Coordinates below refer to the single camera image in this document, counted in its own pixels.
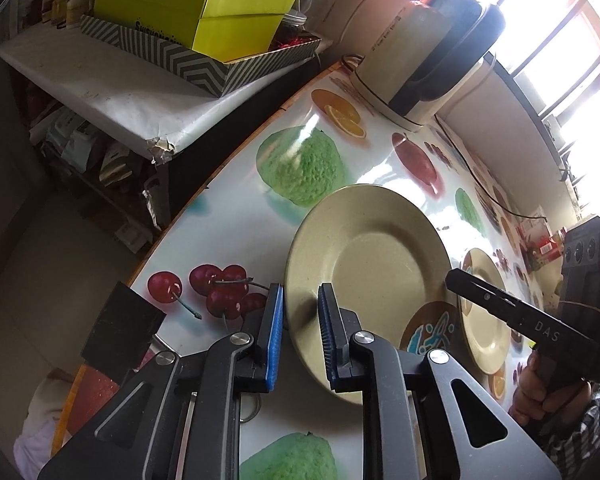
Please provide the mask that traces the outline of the checkered sleeve forearm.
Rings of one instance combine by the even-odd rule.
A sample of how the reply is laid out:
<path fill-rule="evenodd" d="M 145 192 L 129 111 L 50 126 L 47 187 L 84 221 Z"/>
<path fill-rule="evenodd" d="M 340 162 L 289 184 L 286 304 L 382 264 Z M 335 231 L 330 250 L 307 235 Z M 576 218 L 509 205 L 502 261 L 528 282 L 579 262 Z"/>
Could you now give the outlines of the checkered sleeve forearm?
<path fill-rule="evenodd" d="M 593 384 L 559 411 L 543 451 L 563 479 L 574 479 L 599 449 L 600 384 Z"/>

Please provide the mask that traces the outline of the person's right hand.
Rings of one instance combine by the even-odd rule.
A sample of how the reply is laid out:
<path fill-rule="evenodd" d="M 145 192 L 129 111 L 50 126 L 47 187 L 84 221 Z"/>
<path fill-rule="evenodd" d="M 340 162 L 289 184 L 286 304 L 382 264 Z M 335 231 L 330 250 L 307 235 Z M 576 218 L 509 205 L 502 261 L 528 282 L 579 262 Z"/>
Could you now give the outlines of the person's right hand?
<path fill-rule="evenodd" d="M 536 374 L 539 365 L 540 357 L 533 351 L 519 375 L 508 414 L 521 427 L 527 426 L 532 420 L 542 420 L 546 415 L 556 418 L 558 428 L 573 426 L 591 401 L 591 385 L 588 382 L 578 382 L 548 393 L 544 382 Z"/>

